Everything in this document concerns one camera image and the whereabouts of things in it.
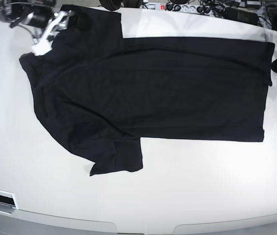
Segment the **white power strip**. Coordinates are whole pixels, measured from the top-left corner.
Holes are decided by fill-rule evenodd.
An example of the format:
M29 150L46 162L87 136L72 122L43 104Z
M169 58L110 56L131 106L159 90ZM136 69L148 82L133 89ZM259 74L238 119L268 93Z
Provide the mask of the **white power strip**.
M172 12L182 12L188 14L197 14L197 15L205 15L205 16L213 16L216 17L217 14L211 10L210 12L199 12L198 9L201 8L201 5L193 5L193 4L174 4L172 2L161 3L161 2L150 2L144 0L140 9L150 9L150 10L158 10L158 11L172 11Z

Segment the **black t-shirt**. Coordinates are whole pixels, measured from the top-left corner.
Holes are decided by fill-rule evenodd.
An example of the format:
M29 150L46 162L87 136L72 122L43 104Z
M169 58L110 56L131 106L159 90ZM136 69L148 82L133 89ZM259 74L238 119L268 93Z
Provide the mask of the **black t-shirt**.
M273 43L124 38L121 14L82 8L89 31L67 28L19 61L37 119L91 175L140 170L141 138L263 141Z

